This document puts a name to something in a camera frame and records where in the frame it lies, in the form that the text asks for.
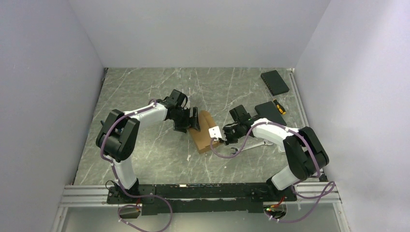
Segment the brown cardboard paper box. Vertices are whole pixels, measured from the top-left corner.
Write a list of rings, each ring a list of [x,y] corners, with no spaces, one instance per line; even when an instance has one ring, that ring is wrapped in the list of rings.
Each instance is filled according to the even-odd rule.
[[[189,129],[189,133],[193,139],[196,149],[199,154],[203,154],[211,150],[209,135],[209,128],[215,127],[216,123],[212,115],[205,110],[201,110],[198,114],[198,121],[200,126],[200,131],[195,129]]]

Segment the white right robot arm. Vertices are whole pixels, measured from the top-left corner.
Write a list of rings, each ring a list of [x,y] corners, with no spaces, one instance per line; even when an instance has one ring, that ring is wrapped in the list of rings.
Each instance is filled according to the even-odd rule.
[[[287,166],[267,180],[266,194],[273,201],[285,194],[291,185],[308,178],[320,177],[320,170],[329,164],[329,157],[310,127],[290,128],[258,115],[251,116],[244,106],[230,110],[233,123],[223,127],[220,139],[226,145],[239,138],[260,138],[278,146],[284,152]]]

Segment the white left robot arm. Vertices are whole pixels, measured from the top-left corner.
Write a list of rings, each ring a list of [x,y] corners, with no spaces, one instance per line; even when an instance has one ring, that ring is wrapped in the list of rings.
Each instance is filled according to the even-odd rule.
[[[131,159],[139,130],[171,120],[175,131],[200,131],[199,109],[188,104],[188,96],[174,89],[164,99],[151,99],[142,108],[125,112],[114,109],[103,121],[96,146],[100,149],[101,158],[110,163],[114,183],[121,188],[119,195],[125,202],[132,203],[139,196],[139,180]]]

